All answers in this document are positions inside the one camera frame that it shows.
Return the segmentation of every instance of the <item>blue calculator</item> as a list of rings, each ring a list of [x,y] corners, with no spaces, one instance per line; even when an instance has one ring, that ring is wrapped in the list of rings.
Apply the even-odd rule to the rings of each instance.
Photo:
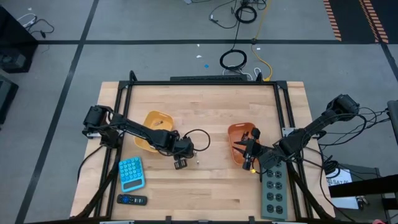
[[[119,173],[123,192],[130,192],[145,186],[144,170],[140,157],[120,161]]]

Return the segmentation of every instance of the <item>yellow cable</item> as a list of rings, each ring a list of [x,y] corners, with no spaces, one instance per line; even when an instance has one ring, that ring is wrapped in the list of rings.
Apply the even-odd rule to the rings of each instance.
[[[255,40],[257,40],[257,38],[258,38],[258,36],[259,36],[259,34],[260,34],[262,22],[264,21],[264,18],[266,17],[266,14],[267,14],[267,11],[268,11],[268,7],[269,7],[269,5],[271,4],[271,2],[272,2],[272,0],[268,0],[267,7],[266,7],[266,8],[264,9],[264,11],[262,12],[261,21],[260,21],[260,26],[259,26],[259,28],[258,28],[258,30],[257,30],[257,35],[256,35],[255,38],[254,38]],[[257,59],[258,59],[260,62],[262,62],[262,63],[264,63],[265,65],[268,66],[268,68],[269,68],[269,76],[268,76],[267,78],[264,78],[263,80],[264,80],[265,82],[270,81],[270,80],[271,80],[271,77],[272,77],[272,67],[271,67],[265,60],[261,59],[260,56],[258,56],[258,54],[253,50],[253,45],[251,46],[251,51],[253,52],[253,54],[257,57]]]

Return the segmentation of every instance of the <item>wooden table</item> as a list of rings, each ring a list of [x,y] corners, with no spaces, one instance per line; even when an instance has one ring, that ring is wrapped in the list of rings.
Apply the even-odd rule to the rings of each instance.
[[[288,86],[295,124],[297,127],[304,127],[312,121],[304,85],[302,82],[288,82]],[[117,87],[117,82],[104,82],[98,104],[113,107]],[[280,95],[284,107],[282,91]],[[171,115],[174,119],[174,129],[180,134],[195,128],[208,131],[211,146],[189,159],[188,167],[175,170],[172,157],[139,149],[134,144],[134,137],[127,134],[124,138],[122,159],[141,156],[146,178],[146,186],[132,194],[146,195],[148,204],[143,207],[120,205],[115,200],[112,219],[164,220],[165,216],[171,215],[173,220],[238,221],[248,220],[248,216],[261,220],[261,184],[258,175],[243,170],[233,162],[227,129],[231,124],[251,122],[261,130],[262,144],[271,146],[280,139],[273,87],[134,86],[128,118],[143,123],[147,113],[152,110]],[[285,107],[284,117],[287,122]],[[196,148],[207,144],[207,137],[203,133],[192,133],[190,136]],[[88,140],[85,156],[98,147],[99,141]],[[318,149],[317,142],[313,139],[308,146]],[[104,154],[104,149],[97,152],[83,166],[71,215],[79,213],[98,189]],[[305,149],[304,154],[306,159],[321,163],[320,155],[316,152]],[[308,188],[323,208],[334,216],[333,207],[325,200],[320,190],[320,168],[306,162],[304,168]],[[330,197],[325,175],[322,185],[326,196]],[[288,216],[289,220],[294,220],[290,186],[288,189]],[[297,189],[302,216],[306,217],[302,193]],[[116,195],[121,193],[118,180]],[[105,214],[108,194],[108,191],[104,194],[102,215]]]

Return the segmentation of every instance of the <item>gray power strip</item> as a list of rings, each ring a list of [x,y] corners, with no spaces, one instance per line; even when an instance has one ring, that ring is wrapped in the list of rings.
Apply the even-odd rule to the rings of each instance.
[[[277,221],[287,219],[287,171],[285,162],[278,163],[262,175],[261,199],[261,218]]]

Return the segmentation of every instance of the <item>black remote control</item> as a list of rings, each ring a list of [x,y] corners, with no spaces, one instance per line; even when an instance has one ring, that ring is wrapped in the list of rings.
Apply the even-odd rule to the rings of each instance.
[[[148,198],[146,196],[119,194],[117,203],[126,205],[146,205]]]

